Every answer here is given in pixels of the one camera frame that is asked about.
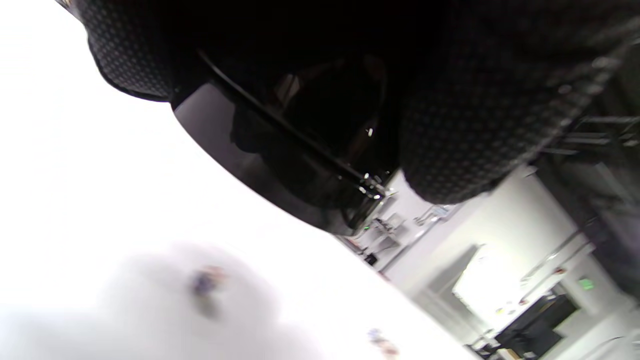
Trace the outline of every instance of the sunglasses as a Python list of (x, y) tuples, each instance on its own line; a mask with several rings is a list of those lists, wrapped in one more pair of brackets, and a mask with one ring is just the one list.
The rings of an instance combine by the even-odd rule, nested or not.
[[(387, 142), (375, 111), (357, 117), (353, 108), (318, 106), (333, 96), (323, 86), (343, 79), (353, 84), (358, 77), (338, 61), (282, 74), (250, 93), (204, 52), (199, 60), (208, 81), (172, 102), (195, 142), (235, 178), (294, 217), (333, 234), (360, 233), (383, 205), (385, 185), (397, 166), (378, 156)], [(352, 92), (363, 104), (372, 98), (371, 92)], [(335, 109), (344, 111), (323, 115)]]

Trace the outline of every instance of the white wall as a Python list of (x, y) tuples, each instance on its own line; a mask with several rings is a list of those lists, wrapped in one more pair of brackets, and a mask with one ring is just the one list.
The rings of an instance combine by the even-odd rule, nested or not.
[(430, 246), (416, 249), (403, 266), (387, 274), (398, 288), (409, 296), (416, 294), (471, 246), (480, 244), (507, 254), (513, 271), (524, 275), (577, 228), (538, 178), (523, 177), (521, 172), (465, 208), (446, 224), (448, 231), (427, 234), (421, 242)]
[[(462, 343), (473, 342), (482, 331), (490, 328), (451, 295), (474, 246), (487, 244), (493, 247), (501, 254), (508, 271), (517, 274), (519, 279), (577, 229), (539, 179), (524, 176), (522, 172), (513, 174), (487, 198), (473, 200), (470, 205), (475, 208), (470, 208), (467, 216), (462, 216), (458, 223), (444, 224), (442, 232), (434, 230), (427, 234), (421, 241), (424, 244), (421, 248), (416, 247), (402, 264), (386, 274)], [(451, 226), (449, 232), (446, 231), (448, 225)], [(576, 238), (538, 272), (530, 282), (531, 286), (552, 272), (585, 241), (583, 236)], [(591, 329), (589, 336), (593, 339), (600, 339), (616, 336), (618, 330), (625, 331), (628, 327), (621, 322), (624, 316), (613, 316), (616, 304), (628, 301), (626, 296), (595, 259), (587, 254), (578, 258), (579, 261), (570, 263), (570, 271), (558, 279), (562, 279), (563, 286), (581, 310), (570, 319), (572, 321), (563, 324), (562, 331), (567, 339), (563, 340), (562, 347), (558, 346), (558, 351), (550, 353), (550, 359), (577, 360), (578, 357), (561, 354), (567, 348), (577, 353), (584, 346), (593, 345), (590, 338), (580, 340), (586, 335), (585, 329)], [(583, 290), (577, 282), (581, 277), (593, 280), (595, 289)], [(554, 281), (557, 279), (542, 286), (531, 297), (531, 302)], [(490, 283), (491, 279), (487, 279), (488, 288)]]
[[(579, 310), (557, 328), (565, 339), (544, 360), (633, 360), (630, 337), (638, 328), (637, 303), (625, 297), (609, 303), (599, 315)], [(618, 336), (625, 338), (605, 343)]]
[[(413, 192), (409, 184), (404, 180), (402, 172), (399, 172), (395, 178), (391, 180), (388, 187), (393, 189), (392, 192), (395, 192), (397, 195), (393, 196), (393, 199), (390, 200), (388, 205), (383, 206), (379, 217), (386, 220), (391, 215), (397, 214), (405, 220), (397, 232), (397, 239), (401, 245), (393, 249), (377, 252), (378, 261), (374, 265), (374, 268), (381, 270), (396, 254), (402, 251), (405, 246), (411, 245), (411, 250), (405, 252), (401, 256), (400, 261), (394, 263), (389, 267), (389, 270), (385, 271), (385, 275), (390, 277), (391, 281), (397, 285), (396, 280), (404, 279), (408, 274), (412, 274), (415, 271), (416, 263), (419, 264), (425, 256), (430, 254), (441, 241), (444, 241), (455, 228), (464, 223), (479, 207), (484, 197), (479, 196), (465, 203), (460, 209), (453, 210), (455, 213), (451, 215), (446, 222), (438, 222), (435, 225), (431, 222), (426, 222), (420, 226), (415, 223), (414, 218), (421, 217), (425, 214), (425, 212), (431, 208), (432, 204), (422, 200), (422, 198)], [(372, 239), (375, 239), (375, 237), (376, 233), (369, 231), (357, 239), (357, 242), (361, 247), (366, 247), (371, 244)]]

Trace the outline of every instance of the dark lens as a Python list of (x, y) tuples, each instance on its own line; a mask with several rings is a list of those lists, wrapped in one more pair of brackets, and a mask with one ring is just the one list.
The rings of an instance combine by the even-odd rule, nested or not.
[[(256, 108), (251, 102), (255, 98), (230, 90), (223, 79), (214, 80), (175, 109), (175, 116), (198, 145), (238, 180), (300, 220), (334, 234), (359, 232), (384, 198), (382, 187), (372, 184), (383, 183), (393, 169), (383, 170), (373, 160), (374, 130), (363, 127), (369, 119), (363, 118), (361, 124), (347, 121), (344, 126), (331, 119), (319, 126), (322, 118), (318, 114), (330, 115), (326, 109), (317, 109), (326, 95), (322, 86), (339, 77), (325, 78), (309, 87), (309, 95), (290, 99), (278, 100), (278, 92), (295, 86), (305, 95), (299, 83), (294, 85), (299, 80), (288, 75), (273, 84), (273, 93), (263, 98), (265, 108), (270, 105), (269, 110), (288, 115), (288, 130), (274, 122), (265, 108)], [(317, 111), (309, 113), (305, 108)], [(353, 144), (354, 138), (359, 147)], [(353, 154), (349, 163), (371, 172), (359, 172), (337, 161)]]

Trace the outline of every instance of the green light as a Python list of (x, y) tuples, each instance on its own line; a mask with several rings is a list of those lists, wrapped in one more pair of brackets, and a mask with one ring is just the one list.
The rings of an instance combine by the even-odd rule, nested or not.
[(580, 284), (580, 286), (582, 286), (583, 290), (591, 290), (596, 287), (593, 284), (593, 281), (591, 279), (587, 279), (586, 277), (583, 277), (580, 280), (578, 280), (578, 283)]

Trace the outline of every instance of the blurry object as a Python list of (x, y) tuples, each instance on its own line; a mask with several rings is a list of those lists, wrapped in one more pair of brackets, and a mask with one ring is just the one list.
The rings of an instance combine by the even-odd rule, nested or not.
[[(264, 161), (249, 163), (251, 157), (233, 154), (202, 129), (187, 131), (278, 207), (326, 231), (353, 235), (376, 203), (356, 192), (330, 196), (355, 189), (379, 200), (366, 186), (353, 186), (366, 183), (362, 175), (379, 176), (382, 182), (371, 186), (384, 186), (385, 175), (401, 165), (426, 201), (459, 203), (494, 189), (560, 135), (618, 70), (640, 28), (636, 2), (600, 3), (444, 1), (428, 13), (411, 4), (373, 6), (367, 14), (336, 12), (343, 4), (335, 3), (314, 9), (313, 17), (304, 6), (259, 1), (220, 7), (85, 0), (74, 6), (100, 73), (118, 90), (170, 101), (173, 109), (188, 98), (187, 105), (208, 104), (207, 115), (215, 116), (198, 119), (204, 114), (195, 109), (177, 117), (207, 122), (226, 137), (231, 107), (260, 108), (255, 112), (270, 127), (259, 152)], [(235, 15), (211, 21), (212, 13)], [(229, 31), (238, 24), (252, 28)], [(228, 101), (218, 94), (195, 101), (192, 95), (210, 83), (224, 88)], [(276, 102), (281, 113), (272, 116), (265, 107)], [(326, 168), (317, 171), (316, 162)], [(283, 185), (278, 196), (271, 184), (252, 186), (267, 174)], [(317, 213), (304, 217), (289, 192), (300, 206), (352, 214), (324, 216), (324, 222)]]
[[(614, 337), (614, 338), (611, 338), (611, 339), (605, 340), (605, 341), (603, 341), (603, 342), (599, 343), (596, 347), (594, 347), (594, 348), (593, 348), (592, 350), (590, 350), (589, 352), (584, 353), (584, 356), (580, 357), (580, 358), (579, 358), (579, 360), (587, 360), (587, 359), (590, 359), (590, 358), (592, 358), (592, 357), (593, 357), (593, 354), (594, 354), (596, 351), (598, 351), (598, 350), (600, 350), (600, 351), (601, 351), (601, 350), (603, 349), (603, 347), (604, 347), (604, 346), (606, 346), (606, 345), (608, 345), (608, 344), (610, 344), (610, 343), (614, 343), (614, 341), (616, 341), (616, 340), (625, 339), (625, 338), (626, 338), (625, 336), (616, 336), (616, 337)], [(607, 350), (608, 350), (607, 354), (611, 354), (611, 353), (612, 353), (612, 351), (611, 351), (611, 350), (609, 350), (609, 349), (607, 349)]]
[(62, 5), (65, 9), (68, 9), (69, 6), (71, 6), (71, 0), (56, 0), (56, 2)]
[(373, 266), (378, 262), (378, 257), (374, 253), (370, 253), (366, 258), (364, 258), (364, 261)]
[(371, 226), (376, 233), (376, 237), (368, 247), (375, 251), (376, 254), (379, 254), (385, 250), (400, 246), (396, 233), (403, 224), (404, 219), (397, 213), (393, 213), (386, 220), (373, 219)]
[(640, 117), (598, 116), (591, 110), (544, 151), (556, 171), (596, 209), (636, 217), (639, 130)]
[[(279, 114), (302, 106), (298, 96), (306, 94), (304, 86), (283, 110), (276, 106), (279, 100), (263, 105), (212, 62), (207, 64), (215, 83), (198, 88), (175, 108), (185, 130), (222, 167), (278, 207), (329, 233), (359, 234), (383, 201), (383, 183), (396, 168), (376, 161), (376, 151), (386, 150), (366, 146), (368, 150), (358, 148), (363, 153), (356, 156), (358, 151), (350, 152), (355, 148), (344, 142), (346, 138), (317, 130), (319, 120), (304, 123), (298, 114), (295, 121), (295, 111)], [(340, 129), (332, 131), (342, 134)], [(363, 135), (364, 129), (353, 134)], [(364, 137), (363, 146), (375, 145), (378, 138)], [(340, 149), (330, 145), (338, 143), (343, 145)]]
[(580, 286), (582, 286), (583, 290), (593, 290), (593, 288), (596, 287), (593, 283), (593, 280), (589, 279), (588, 277), (582, 277), (580, 280), (578, 280), (578, 283), (580, 284)]
[(555, 259), (556, 256), (558, 256), (558, 254), (560, 254), (560, 252), (567, 245), (569, 245), (573, 240), (578, 238), (578, 236), (581, 235), (581, 234), (582, 234), (582, 230), (578, 229), (578, 230), (574, 231), (571, 235), (569, 235), (569, 237), (567, 237), (567, 239), (565, 241), (563, 241), (562, 244), (560, 244), (550, 254), (548, 254), (544, 259), (542, 259), (540, 262), (538, 262), (538, 264), (536, 264), (534, 267), (532, 267), (531, 270), (529, 270), (529, 272), (527, 272), (520, 279), (520, 286), (523, 287), (523, 288), (526, 287), (529, 284), (529, 281), (538, 273), (538, 271), (540, 271), (540, 269), (542, 269), (549, 261)]
[(478, 340), (476, 340), (476, 342), (474, 342), (471, 345), (465, 345), (465, 347), (469, 348), (471, 351), (475, 352), (480, 358), (482, 359), (496, 359), (497, 358), (497, 352), (500, 350), (503, 350), (500, 348), (500, 344), (484, 344), (483, 346), (476, 348), (474, 347), (474, 345), (476, 345), (479, 341), (483, 340), (482, 337), (480, 337)]
[(433, 205), (421, 216), (414, 218), (413, 221), (418, 226), (423, 226), (426, 223), (437, 222), (439, 220), (446, 221), (453, 214), (455, 214), (457, 205)]
[(509, 271), (507, 258), (495, 246), (479, 245), (451, 290), (471, 313), (496, 330), (513, 320), (511, 310), (520, 298), (518, 277)]
[(631, 347), (634, 349), (636, 360), (640, 360), (640, 329), (633, 331), (631, 339)]
[(201, 270), (193, 286), (193, 292), (198, 296), (207, 296), (227, 278), (222, 268), (218, 266), (207, 266)]
[(520, 360), (520, 356), (516, 354), (510, 348), (502, 348), (498, 349), (498, 355), (500, 355), (500, 359), (502, 360)]
[(563, 338), (556, 328), (578, 311), (565, 291), (560, 285), (553, 287), (547, 296), (539, 298), (496, 335), (495, 340), (512, 349), (517, 358), (543, 357)]
[(389, 340), (382, 337), (380, 330), (373, 329), (369, 331), (369, 338), (372, 343), (382, 350), (382, 354), (385, 356), (385, 359), (394, 360), (398, 358), (398, 349), (389, 342)]

